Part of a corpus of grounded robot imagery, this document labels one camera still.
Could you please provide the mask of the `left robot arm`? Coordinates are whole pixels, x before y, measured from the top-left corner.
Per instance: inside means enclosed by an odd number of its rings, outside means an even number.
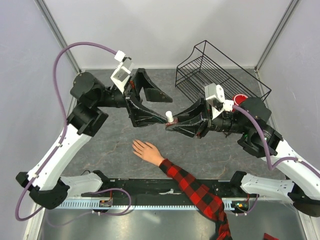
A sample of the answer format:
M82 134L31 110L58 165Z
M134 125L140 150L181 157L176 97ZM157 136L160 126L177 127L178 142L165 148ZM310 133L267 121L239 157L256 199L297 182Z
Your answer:
M86 194L104 197L109 193L110 180L100 170L87 175L61 176L76 153L107 120L108 114L101 107L125 108L136 128L166 122L165 117L143 106L140 91L144 91L148 102L171 103L172 98L151 81L144 68L134 75L126 73L125 77L124 91L120 91L116 85L106 87L90 72L76 76L70 94L77 104L66 119L66 127L37 166L16 176L35 203L52 210L67 198Z

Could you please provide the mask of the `red mug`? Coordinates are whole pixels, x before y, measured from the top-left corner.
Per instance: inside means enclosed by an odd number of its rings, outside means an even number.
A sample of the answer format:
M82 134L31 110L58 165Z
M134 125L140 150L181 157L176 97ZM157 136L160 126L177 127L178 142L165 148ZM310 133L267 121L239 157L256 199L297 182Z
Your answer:
M232 100L233 100L233 103L236 105L236 106L239 106L241 103L243 103L246 99L248 98L247 95L244 95L244 94L236 94L233 96Z

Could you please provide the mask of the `glitter red nail polish bottle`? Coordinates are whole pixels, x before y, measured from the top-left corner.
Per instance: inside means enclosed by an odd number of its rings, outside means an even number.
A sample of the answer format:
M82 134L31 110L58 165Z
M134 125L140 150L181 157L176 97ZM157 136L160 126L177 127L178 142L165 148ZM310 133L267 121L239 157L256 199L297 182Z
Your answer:
M170 126L172 126L172 125L177 124L178 122L179 122L178 118L177 118L177 117L174 117L174 118L173 118L173 121L168 121L168 122L165 124L165 127L166 127L166 128L167 128L167 127L170 127Z

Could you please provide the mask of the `red plaid sleeve forearm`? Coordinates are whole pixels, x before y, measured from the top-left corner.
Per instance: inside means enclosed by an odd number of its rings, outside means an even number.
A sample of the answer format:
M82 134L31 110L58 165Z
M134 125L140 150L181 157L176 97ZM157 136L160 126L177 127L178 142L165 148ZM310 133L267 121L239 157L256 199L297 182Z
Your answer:
M192 174L164 159L159 168L172 178L180 190L182 190L196 208L208 219L215 222L215 240L231 240L231 230L225 213L225 205L222 199Z

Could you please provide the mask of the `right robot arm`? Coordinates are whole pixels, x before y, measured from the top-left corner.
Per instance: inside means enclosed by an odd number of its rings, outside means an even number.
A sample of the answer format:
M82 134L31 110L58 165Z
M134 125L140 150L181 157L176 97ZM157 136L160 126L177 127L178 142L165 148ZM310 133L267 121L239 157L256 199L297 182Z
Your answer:
M187 137L203 138L209 131L240 134L242 149L266 162L270 171L280 170L285 180L257 177L236 171L229 183L235 197L244 193L276 198L292 204L298 211L320 216L320 171L300 156L267 121L271 111L259 97L249 97L237 105L233 100L197 100L183 112L165 113L167 131Z

